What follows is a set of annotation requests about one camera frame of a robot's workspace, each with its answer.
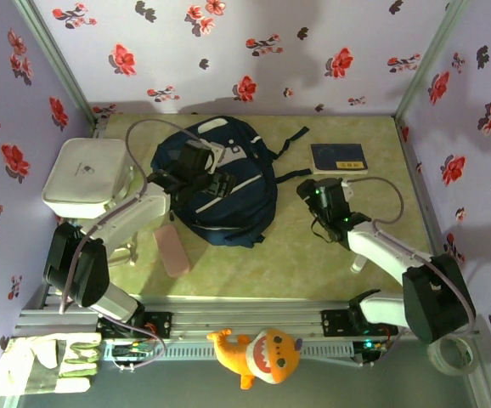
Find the orange plush toy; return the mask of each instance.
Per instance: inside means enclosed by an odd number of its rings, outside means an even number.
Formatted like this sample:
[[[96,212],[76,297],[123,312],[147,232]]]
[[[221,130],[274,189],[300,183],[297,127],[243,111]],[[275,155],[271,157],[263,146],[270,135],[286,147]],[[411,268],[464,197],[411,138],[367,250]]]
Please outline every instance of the orange plush toy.
[[[229,370],[240,374],[240,387],[249,389],[255,377],[270,384],[279,384],[298,366],[302,340],[277,329],[266,329],[251,341],[246,335],[238,336],[238,344],[227,342],[230,329],[208,334],[213,341],[215,355]]]

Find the white tissue box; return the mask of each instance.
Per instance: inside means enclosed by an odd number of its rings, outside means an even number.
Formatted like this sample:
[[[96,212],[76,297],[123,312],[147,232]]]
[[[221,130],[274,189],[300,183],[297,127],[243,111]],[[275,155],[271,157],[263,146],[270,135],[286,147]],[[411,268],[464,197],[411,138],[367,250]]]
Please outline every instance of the white tissue box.
[[[97,218],[127,194],[134,167],[119,139],[70,139],[63,144],[42,192],[63,218]]]

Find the book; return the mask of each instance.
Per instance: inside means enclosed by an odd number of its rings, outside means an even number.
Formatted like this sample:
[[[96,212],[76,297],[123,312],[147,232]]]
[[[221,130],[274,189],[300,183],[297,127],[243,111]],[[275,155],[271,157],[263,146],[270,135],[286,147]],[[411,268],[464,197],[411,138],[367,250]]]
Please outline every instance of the book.
[[[366,174],[363,147],[351,144],[311,144],[313,174]]]

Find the purple wall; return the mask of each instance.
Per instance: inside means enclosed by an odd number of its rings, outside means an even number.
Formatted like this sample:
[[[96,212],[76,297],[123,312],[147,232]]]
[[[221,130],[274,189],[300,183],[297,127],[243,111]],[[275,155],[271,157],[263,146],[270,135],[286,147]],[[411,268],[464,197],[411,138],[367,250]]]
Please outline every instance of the purple wall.
[[[491,1],[471,1],[403,126],[439,240],[459,259],[477,307],[491,365]]]
[[[42,188],[60,146],[88,132],[14,4],[0,0],[0,354],[42,282],[56,226]]]

